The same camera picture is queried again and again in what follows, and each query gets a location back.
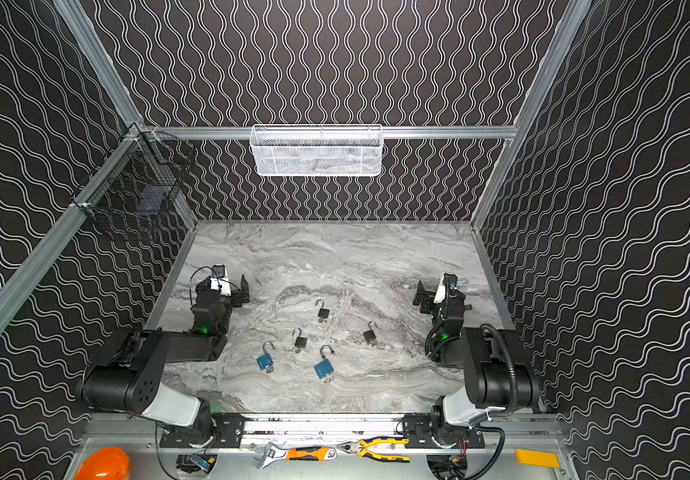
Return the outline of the blue padlock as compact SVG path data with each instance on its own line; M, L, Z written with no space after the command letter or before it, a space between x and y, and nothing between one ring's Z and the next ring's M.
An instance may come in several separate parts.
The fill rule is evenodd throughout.
M314 371L323 383L329 383L334 375L334 367L329 360L329 356L334 355L335 351L330 345L324 344L321 346L319 354L321 360L314 365Z
M272 358L272 351L276 347L272 341L266 341L262 344L262 354L256 359L258 368L265 373L271 373L274 370L274 361Z

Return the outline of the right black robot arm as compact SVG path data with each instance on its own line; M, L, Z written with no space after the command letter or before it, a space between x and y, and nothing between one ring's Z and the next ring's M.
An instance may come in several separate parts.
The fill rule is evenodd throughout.
M430 438L442 448L460 444L469 430L494 417L540 410L538 380L517 333L489 323L465 326L472 306L457 283L454 274L443 275L434 291L418 282L412 301L431 317L426 358L463 373L462 386L440 397L429 414Z

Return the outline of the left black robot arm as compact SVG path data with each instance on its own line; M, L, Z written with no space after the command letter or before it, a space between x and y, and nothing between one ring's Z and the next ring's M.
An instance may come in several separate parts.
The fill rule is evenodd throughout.
M227 345L234 309L250 301L245 278L235 285L224 267L196 285L193 325L184 332L115 331L94 353L77 385L77 397L90 409L125 413L156 422L194 448L219 437L209 402L162 382L165 366L216 361Z

